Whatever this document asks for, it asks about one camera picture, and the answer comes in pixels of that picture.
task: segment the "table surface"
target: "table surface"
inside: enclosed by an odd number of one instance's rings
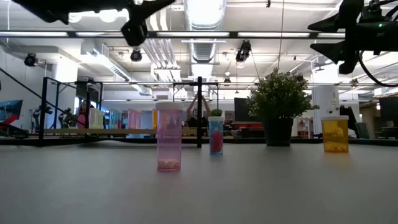
[[[0,223],[398,223],[398,148],[183,147],[157,172],[151,145],[0,149]]]

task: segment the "computer monitor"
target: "computer monitor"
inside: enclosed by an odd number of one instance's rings
[[[380,98],[380,115],[383,121],[393,121],[398,126],[398,97]]]
[[[246,98],[234,98],[235,104],[235,122],[256,122],[261,123],[258,117],[249,116],[249,108],[246,104]]]
[[[5,121],[12,115],[17,119],[21,115],[22,100],[0,101],[0,121]]]

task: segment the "ceiling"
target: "ceiling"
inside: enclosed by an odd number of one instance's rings
[[[289,0],[282,4],[282,0],[272,0],[270,8],[265,7],[265,1],[227,0],[227,8],[222,30],[227,31],[300,31],[308,32],[307,26],[336,13],[339,0]],[[166,21],[169,30],[186,30],[182,1],[167,8]],[[206,5],[199,11],[206,12]],[[0,30],[119,30],[126,22],[124,14],[110,23],[103,22],[98,15],[83,16],[77,23],[64,25],[61,22],[45,23],[24,8],[13,2],[0,0]],[[160,27],[160,16],[157,13],[157,25]],[[148,28],[153,30],[151,21]],[[98,81],[112,82],[117,80],[104,66],[88,62],[81,56],[81,43],[83,39],[10,39],[8,46],[13,49],[21,46],[56,46],[77,58],[85,66],[79,69],[79,75],[91,76]],[[151,81],[150,70],[152,62],[141,50],[142,60],[132,62],[129,47],[124,39],[95,39],[96,44],[105,44],[109,48],[109,57],[128,71],[136,80]],[[171,39],[172,48],[178,66],[181,68],[181,77],[187,78],[191,74],[191,57],[188,44],[183,44],[182,39]],[[336,40],[318,40],[321,42],[337,42]],[[308,60],[325,60],[309,46],[314,40],[250,40],[252,54],[246,60],[244,68],[236,68],[235,54],[241,45],[241,39],[226,39],[225,43],[218,44],[216,58],[213,66],[213,80],[222,82],[225,73],[229,72],[231,81],[255,82],[259,77],[266,76],[273,68],[278,67],[283,72],[297,69],[305,78],[312,81],[314,69]],[[385,53],[375,57],[371,52],[364,56],[370,71],[378,71],[382,67],[398,62],[396,53]],[[378,73],[378,78],[387,82],[398,81],[398,71],[395,66],[385,72]],[[338,75],[340,82],[349,82],[352,78],[361,78],[360,82],[370,82],[364,71],[357,66],[349,75]]]

